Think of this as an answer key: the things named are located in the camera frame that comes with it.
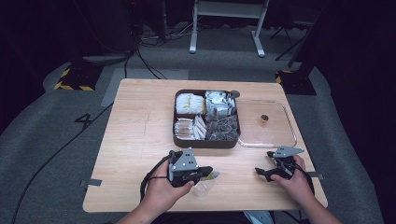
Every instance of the chair leg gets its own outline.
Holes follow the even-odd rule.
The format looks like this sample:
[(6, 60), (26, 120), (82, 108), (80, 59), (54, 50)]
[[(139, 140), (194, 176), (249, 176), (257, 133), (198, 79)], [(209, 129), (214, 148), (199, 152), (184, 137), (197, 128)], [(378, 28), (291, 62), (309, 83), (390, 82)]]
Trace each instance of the chair leg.
[(268, 7), (268, 0), (265, 1), (264, 5), (262, 6), (262, 12), (260, 13), (259, 21), (257, 22), (256, 31), (251, 32), (254, 45), (256, 46), (257, 54), (261, 58), (265, 56), (265, 52), (264, 49), (262, 48), (262, 42), (259, 39), (259, 35), (260, 35), (260, 30), (262, 29), (262, 23), (264, 22), (265, 14), (267, 13), (267, 7)]
[(195, 53), (197, 51), (197, 24), (198, 24), (198, 0), (194, 3), (194, 16), (192, 17), (192, 34), (190, 41), (190, 53)]
[(293, 46), (293, 43), (291, 42), (291, 39), (290, 39), (290, 36), (289, 36), (289, 32), (288, 32), (287, 29), (285, 29), (285, 33), (286, 33), (286, 36), (288, 37), (290, 45)]
[(276, 31), (273, 35), (271, 35), (270, 39), (273, 39), (273, 38), (274, 38), (277, 34), (279, 34), (279, 32), (281, 32), (283, 29), (284, 29), (283, 27), (277, 29), (277, 31)]
[(283, 52), (281, 55), (279, 55), (277, 58), (275, 58), (275, 61), (278, 61), (281, 57), (283, 57), (283, 55), (287, 54), (291, 49), (293, 49), (294, 47), (296, 47), (298, 44), (301, 43), (301, 41), (303, 41), (305, 38), (305, 36), (301, 39), (299, 39), (297, 42), (295, 42), (293, 45), (291, 45), (288, 49), (285, 50), (285, 52)]

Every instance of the metal stand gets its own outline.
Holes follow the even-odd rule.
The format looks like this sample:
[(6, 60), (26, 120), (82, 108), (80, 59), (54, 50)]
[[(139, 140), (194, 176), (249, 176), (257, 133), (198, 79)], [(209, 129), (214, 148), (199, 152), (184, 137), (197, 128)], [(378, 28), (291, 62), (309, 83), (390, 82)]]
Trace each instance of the metal stand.
[(258, 19), (256, 31), (252, 31), (254, 45), (256, 46), (259, 57), (264, 57), (265, 53), (262, 48), (262, 43), (259, 39), (259, 34), (262, 29), (262, 23), (268, 8), (269, 0), (265, 0), (263, 4), (239, 4), (239, 3), (223, 3), (223, 2), (206, 2), (195, 0), (193, 26), (190, 42), (190, 53), (195, 53), (197, 50), (197, 23), (198, 15), (205, 16), (222, 16), (222, 17), (237, 17), (237, 18), (251, 18)]

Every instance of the food container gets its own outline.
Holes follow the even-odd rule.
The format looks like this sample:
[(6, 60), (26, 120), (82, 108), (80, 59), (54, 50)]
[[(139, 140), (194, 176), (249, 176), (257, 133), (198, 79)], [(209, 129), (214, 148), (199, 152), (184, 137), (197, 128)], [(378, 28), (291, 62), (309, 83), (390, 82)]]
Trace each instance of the food container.
[[(176, 136), (175, 134), (175, 124), (177, 122), (177, 118), (183, 118), (183, 119), (194, 119), (196, 114), (178, 114), (177, 113), (177, 97), (181, 93), (192, 93), (194, 95), (199, 95), (204, 97), (205, 99), (205, 93), (206, 91), (211, 91), (211, 90), (181, 90), (178, 91), (175, 95), (175, 106), (174, 106), (174, 119), (173, 119), (173, 138), (174, 142), (178, 147), (193, 147), (193, 148), (232, 148), (235, 147), (235, 145), (238, 142), (238, 138), (233, 139), (233, 140), (186, 140), (186, 139), (180, 139)], [(206, 124), (206, 111), (204, 110), (204, 113), (202, 114), (202, 118)], [(234, 112), (234, 115), (236, 116), (236, 132), (238, 136), (241, 134), (241, 129), (239, 127), (239, 120), (238, 120), (238, 114), (237, 114), (237, 109)]]

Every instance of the black device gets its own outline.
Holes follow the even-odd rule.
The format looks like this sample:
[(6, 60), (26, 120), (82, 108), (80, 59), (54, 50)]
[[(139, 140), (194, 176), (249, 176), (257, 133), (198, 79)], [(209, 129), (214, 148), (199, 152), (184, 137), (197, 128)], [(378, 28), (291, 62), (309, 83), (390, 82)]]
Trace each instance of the black device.
[[(169, 169), (167, 176), (152, 176), (155, 170), (169, 160)], [(151, 178), (167, 178), (171, 185), (175, 188), (184, 186), (190, 181), (194, 181), (196, 185), (201, 177), (205, 177), (212, 173), (211, 166), (200, 167), (195, 159), (191, 147), (188, 147), (184, 152), (170, 150), (169, 155), (159, 161), (150, 172), (148, 172), (140, 184), (140, 201), (145, 197), (146, 185)]]
[(208, 176), (213, 171), (210, 166), (198, 165), (191, 147), (188, 147), (184, 153), (179, 152), (173, 150), (169, 152), (168, 179), (173, 187), (184, 186), (189, 181), (194, 181), (196, 185), (201, 177)]
[(293, 155), (300, 152), (303, 152), (303, 150), (297, 147), (279, 147), (275, 152), (268, 151), (267, 155), (273, 160), (276, 168), (265, 171), (256, 167), (256, 173), (258, 175), (265, 176), (267, 181), (271, 182), (273, 181), (273, 179), (271, 179), (271, 175), (279, 175), (283, 178), (291, 179), (295, 170), (297, 169), (303, 172), (306, 181), (308, 182), (309, 188), (311, 188), (312, 192), (315, 194), (314, 184), (312, 183), (311, 176), (303, 168), (296, 164), (294, 158), (292, 157)]

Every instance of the clear plastic lid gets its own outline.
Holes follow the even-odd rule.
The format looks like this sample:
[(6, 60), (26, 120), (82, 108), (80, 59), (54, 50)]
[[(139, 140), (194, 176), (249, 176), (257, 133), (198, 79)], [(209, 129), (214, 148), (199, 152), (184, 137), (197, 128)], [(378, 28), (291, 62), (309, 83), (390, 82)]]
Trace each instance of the clear plastic lid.
[(294, 147), (297, 138), (288, 112), (278, 101), (236, 99), (243, 147)]

